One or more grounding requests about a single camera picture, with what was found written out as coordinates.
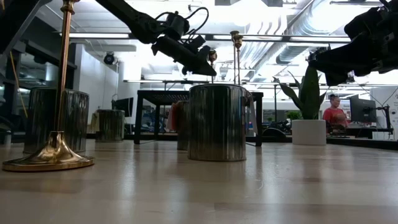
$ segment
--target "white planter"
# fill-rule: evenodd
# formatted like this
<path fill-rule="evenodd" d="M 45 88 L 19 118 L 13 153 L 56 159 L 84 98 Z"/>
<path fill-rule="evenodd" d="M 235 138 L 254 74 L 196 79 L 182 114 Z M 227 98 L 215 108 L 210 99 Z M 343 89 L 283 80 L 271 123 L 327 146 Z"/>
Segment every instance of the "white planter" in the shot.
<path fill-rule="evenodd" d="M 292 121 L 293 144 L 324 146 L 326 145 L 325 120 L 294 120 Z"/>

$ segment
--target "computer monitor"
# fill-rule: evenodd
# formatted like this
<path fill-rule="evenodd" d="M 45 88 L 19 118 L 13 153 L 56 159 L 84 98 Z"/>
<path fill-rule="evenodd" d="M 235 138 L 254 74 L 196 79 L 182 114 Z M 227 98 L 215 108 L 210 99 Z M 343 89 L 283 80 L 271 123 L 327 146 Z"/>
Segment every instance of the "computer monitor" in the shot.
<path fill-rule="evenodd" d="M 349 105 L 351 107 L 351 121 L 377 122 L 375 101 L 350 98 Z"/>
<path fill-rule="evenodd" d="M 114 110 L 123 110 L 124 116 L 126 118 L 132 116 L 132 104 L 134 102 L 134 98 L 126 98 L 121 100 L 112 101 L 112 109 Z"/>

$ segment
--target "black table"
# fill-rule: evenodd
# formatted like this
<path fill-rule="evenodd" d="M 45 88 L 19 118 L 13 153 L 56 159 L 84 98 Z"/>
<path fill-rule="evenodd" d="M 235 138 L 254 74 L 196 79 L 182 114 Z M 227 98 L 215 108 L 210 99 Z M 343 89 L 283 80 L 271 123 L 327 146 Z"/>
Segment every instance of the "black table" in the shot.
<path fill-rule="evenodd" d="M 389 130 L 387 128 L 346 128 L 347 136 L 355 136 L 357 138 L 373 139 L 373 132 L 387 133 Z"/>
<path fill-rule="evenodd" d="M 262 97 L 264 96 L 261 92 L 252 92 L 254 97 L 254 102 L 256 103 L 256 121 L 258 128 L 258 135 L 256 137 L 246 137 L 246 140 L 256 142 L 256 146 L 261 146 L 262 144 Z M 134 129 L 134 143 L 140 144 L 141 140 L 141 120 L 142 120 L 142 107 L 144 99 L 156 105 L 155 109 L 155 130 L 154 139 L 157 139 L 159 135 L 159 116 L 160 116 L 160 106 L 170 106 L 172 103 L 177 103 L 178 101 L 188 100 L 189 91 L 163 91 L 163 90 L 138 90 L 137 91 L 137 114 L 136 114 L 136 124 Z"/>

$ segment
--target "red shirt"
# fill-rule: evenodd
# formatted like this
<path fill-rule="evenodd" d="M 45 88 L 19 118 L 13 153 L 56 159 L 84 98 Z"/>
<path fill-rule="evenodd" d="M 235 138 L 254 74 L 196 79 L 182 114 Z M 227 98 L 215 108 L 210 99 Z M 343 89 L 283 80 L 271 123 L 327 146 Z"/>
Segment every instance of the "red shirt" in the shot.
<path fill-rule="evenodd" d="M 338 114 L 343 114 L 346 119 L 339 121 L 338 118 L 337 118 Z M 344 127 L 347 127 L 347 125 L 348 125 L 347 117 L 344 114 L 344 111 L 342 109 L 339 109 L 339 108 L 336 108 L 336 109 L 328 108 L 328 109 L 326 109 L 325 112 L 323 113 L 323 119 L 325 121 L 328 121 L 330 124 L 341 124 Z"/>

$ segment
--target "stanchion base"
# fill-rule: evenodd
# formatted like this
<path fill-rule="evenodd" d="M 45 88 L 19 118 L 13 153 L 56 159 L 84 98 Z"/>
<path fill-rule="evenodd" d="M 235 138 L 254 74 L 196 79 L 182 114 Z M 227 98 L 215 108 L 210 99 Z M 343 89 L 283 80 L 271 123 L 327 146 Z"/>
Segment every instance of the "stanchion base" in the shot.
<path fill-rule="evenodd" d="M 46 145 L 34 154 L 2 163 L 11 172 L 42 172 L 76 169 L 94 164 L 93 157 L 79 156 L 65 142 L 63 131 L 52 131 Z"/>

